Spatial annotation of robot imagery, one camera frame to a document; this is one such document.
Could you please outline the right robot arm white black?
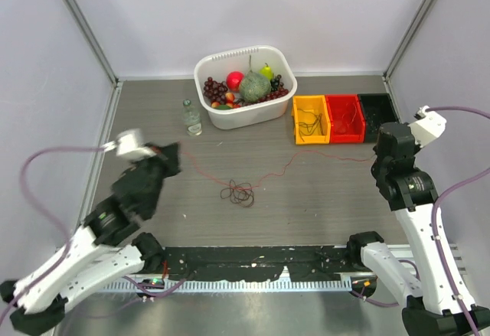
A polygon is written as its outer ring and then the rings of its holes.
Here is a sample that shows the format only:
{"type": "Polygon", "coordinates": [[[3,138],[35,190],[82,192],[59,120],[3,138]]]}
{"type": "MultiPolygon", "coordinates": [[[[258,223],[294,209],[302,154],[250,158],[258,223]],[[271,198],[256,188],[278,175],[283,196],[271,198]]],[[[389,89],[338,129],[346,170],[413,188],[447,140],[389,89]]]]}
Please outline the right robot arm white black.
{"type": "Polygon", "coordinates": [[[350,268],[370,269],[402,306],[409,335],[477,335],[489,326],[489,310],[477,305],[460,276],[443,230],[432,178],[415,166],[416,153],[445,126],[388,122],[380,128],[371,174],[410,244],[417,275],[396,259],[376,232],[350,236],[350,268]]]}

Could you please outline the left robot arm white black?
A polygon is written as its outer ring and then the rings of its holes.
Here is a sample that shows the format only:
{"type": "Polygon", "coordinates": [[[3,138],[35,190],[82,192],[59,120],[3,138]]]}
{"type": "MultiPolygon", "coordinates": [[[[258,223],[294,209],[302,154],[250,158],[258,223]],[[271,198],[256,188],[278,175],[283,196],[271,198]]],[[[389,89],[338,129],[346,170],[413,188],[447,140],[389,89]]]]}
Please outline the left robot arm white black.
{"type": "Polygon", "coordinates": [[[181,170],[180,145],[117,141],[96,148],[55,148],[56,152],[111,150],[130,166],[113,183],[110,196],[96,205],[74,233],[28,188],[23,189],[28,202],[65,237],[65,244],[38,269],[1,284],[1,298],[7,305],[1,317],[9,318],[24,335],[42,335],[55,328],[85,298],[120,277],[153,274],[162,267],[164,250],[152,234],[141,233],[131,243],[121,243],[140,228],[140,220],[155,215],[165,179],[181,170]]]}

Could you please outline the clear glass bottle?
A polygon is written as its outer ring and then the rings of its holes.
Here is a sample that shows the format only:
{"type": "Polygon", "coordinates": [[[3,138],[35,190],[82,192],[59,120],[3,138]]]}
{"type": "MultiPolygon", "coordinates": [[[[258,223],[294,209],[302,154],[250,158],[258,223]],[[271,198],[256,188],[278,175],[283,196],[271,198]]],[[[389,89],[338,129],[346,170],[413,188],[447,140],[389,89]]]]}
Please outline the clear glass bottle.
{"type": "Polygon", "coordinates": [[[183,101],[183,120],[189,135],[199,136],[202,133],[201,116],[194,104],[189,100],[183,101]]]}

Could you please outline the black storage bin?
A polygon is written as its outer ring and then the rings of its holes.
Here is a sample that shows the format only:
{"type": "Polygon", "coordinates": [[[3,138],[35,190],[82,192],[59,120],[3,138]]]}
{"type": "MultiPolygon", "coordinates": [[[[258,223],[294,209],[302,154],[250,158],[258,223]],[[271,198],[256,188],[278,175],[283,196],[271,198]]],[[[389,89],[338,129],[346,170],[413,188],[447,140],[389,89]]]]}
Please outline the black storage bin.
{"type": "Polygon", "coordinates": [[[360,93],[358,99],[365,121],[364,143],[375,143],[381,125],[399,121],[393,101],[387,93],[360,93]]]}

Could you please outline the red storage bin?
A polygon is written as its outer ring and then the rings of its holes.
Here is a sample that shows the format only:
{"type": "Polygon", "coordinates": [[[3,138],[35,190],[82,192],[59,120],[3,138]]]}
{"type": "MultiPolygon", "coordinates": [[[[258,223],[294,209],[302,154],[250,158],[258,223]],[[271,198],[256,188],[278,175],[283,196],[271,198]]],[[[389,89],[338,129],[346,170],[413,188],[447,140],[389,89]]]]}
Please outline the red storage bin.
{"type": "Polygon", "coordinates": [[[330,143],[363,143],[365,133],[364,114],[355,94],[326,95],[330,119],[330,143]]]}

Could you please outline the dark red grape bunch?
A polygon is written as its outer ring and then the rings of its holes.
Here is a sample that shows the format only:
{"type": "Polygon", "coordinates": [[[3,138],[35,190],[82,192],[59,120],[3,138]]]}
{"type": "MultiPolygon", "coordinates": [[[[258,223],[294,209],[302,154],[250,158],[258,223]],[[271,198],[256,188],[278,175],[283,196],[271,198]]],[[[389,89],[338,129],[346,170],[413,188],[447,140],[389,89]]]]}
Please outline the dark red grape bunch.
{"type": "Polygon", "coordinates": [[[208,100],[209,100],[209,96],[212,95],[213,93],[224,93],[228,91],[229,89],[227,88],[225,82],[217,82],[212,77],[208,77],[204,82],[203,94],[205,97],[207,97],[208,100]]]}

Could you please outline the small peaches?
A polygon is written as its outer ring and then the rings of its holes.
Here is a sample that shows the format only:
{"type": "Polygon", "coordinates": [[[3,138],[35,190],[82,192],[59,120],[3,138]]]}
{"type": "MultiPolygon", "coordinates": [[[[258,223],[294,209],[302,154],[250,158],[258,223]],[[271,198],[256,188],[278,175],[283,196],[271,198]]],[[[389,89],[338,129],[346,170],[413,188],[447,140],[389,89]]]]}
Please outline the small peaches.
{"type": "Polygon", "coordinates": [[[236,93],[230,91],[213,93],[209,96],[211,107],[214,109],[236,109],[241,107],[243,100],[236,93]]]}

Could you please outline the yellow storage bin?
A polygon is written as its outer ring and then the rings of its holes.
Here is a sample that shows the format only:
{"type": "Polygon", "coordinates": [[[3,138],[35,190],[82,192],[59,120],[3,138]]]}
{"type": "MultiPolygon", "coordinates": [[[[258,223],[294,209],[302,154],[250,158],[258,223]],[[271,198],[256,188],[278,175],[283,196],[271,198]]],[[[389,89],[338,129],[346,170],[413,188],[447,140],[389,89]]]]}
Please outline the yellow storage bin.
{"type": "Polygon", "coordinates": [[[297,145],[330,143],[330,119],[325,96],[294,96],[292,98],[294,139],[297,145]]]}

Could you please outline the red pomegranate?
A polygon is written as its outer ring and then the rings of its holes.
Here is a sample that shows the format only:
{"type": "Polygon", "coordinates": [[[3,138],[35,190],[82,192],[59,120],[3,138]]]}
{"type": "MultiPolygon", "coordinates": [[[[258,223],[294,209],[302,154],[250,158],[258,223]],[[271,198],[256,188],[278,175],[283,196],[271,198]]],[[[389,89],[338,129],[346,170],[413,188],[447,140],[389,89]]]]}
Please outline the red pomegranate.
{"type": "Polygon", "coordinates": [[[240,88],[240,84],[242,79],[244,78],[244,74],[240,71],[233,71],[227,75],[226,84],[229,90],[232,92],[237,92],[240,88]]]}

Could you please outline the green netted melon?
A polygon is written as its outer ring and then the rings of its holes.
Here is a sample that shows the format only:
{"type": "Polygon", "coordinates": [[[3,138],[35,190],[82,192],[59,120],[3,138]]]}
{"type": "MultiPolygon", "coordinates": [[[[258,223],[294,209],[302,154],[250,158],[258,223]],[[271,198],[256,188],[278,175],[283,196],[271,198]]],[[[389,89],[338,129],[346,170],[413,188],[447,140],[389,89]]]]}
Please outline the green netted melon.
{"type": "Polygon", "coordinates": [[[250,72],[242,79],[239,92],[245,102],[252,103],[269,94],[271,84],[262,74],[250,72]]]}

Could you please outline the white plastic basket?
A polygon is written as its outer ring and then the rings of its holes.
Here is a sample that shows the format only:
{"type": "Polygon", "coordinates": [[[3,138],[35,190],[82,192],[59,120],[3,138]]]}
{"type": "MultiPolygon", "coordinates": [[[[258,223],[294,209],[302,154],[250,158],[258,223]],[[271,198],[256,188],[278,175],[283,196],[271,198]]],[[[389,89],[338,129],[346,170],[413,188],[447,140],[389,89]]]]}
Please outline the white plastic basket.
{"type": "Polygon", "coordinates": [[[194,81],[212,124],[223,130],[282,116],[298,86],[283,53],[267,45],[204,57],[194,81]]]}

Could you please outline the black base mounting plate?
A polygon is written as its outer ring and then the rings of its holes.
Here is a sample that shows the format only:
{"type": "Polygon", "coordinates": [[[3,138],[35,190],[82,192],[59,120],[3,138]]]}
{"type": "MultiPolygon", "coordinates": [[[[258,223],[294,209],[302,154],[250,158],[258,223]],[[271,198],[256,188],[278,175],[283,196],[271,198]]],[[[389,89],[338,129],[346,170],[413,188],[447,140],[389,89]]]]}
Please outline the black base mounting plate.
{"type": "Polygon", "coordinates": [[[274,282],[286,270],[294,282],[337,280],[371,273],[345,246],[167,247],[161,269],[171,280],[274,282]]]}

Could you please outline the dark purple grape bunch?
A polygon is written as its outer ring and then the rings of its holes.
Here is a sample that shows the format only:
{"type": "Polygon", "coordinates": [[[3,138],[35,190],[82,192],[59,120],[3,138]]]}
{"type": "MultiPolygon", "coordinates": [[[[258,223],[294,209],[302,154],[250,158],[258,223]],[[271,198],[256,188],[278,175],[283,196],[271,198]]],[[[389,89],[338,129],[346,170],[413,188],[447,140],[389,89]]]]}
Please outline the dark purple grape bunch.
{"type": "Polygon", "coordinates": [[[271,90],[276,92],[278,90],[282,90],[284,88],[284,83],[282,81],[282,76],[280,74],[276,75],[271,79],[271,90]]]}

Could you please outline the green pear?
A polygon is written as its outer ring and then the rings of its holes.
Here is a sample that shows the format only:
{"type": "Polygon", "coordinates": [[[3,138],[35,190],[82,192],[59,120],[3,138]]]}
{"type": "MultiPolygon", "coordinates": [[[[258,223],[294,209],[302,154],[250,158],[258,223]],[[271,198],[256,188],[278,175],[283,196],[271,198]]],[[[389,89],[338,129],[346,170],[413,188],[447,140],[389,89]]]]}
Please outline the green pear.
{"type": "Polygon", "coordinates": [[[268,80],[272,80],[274,78],[274,73],[269,64],[264,64],[264,66],[260,69],[260,74],[262,74],[268,80]]]}

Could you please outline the red cherry bunch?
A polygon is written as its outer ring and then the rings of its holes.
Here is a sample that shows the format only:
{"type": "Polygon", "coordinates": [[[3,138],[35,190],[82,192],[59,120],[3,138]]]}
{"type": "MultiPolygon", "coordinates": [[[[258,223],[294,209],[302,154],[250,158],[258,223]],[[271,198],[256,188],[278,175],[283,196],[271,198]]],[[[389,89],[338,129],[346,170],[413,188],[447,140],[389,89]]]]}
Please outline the red cherry bunch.
{"type": "Polygon", "coordinates": [[[272,90],[269,94],[258,99],[256,102],[252,102],[252,103],[243,102],[242,106],[251,106],[251,105],[258,104],[258,103],[265,103],[265,102],[268,102],[271,100],[280,99],[284,96],[287,96],[288,94],[289,94],[288,89],[281,88],[281,89],[277,89],[277,90],[272,90]]]}

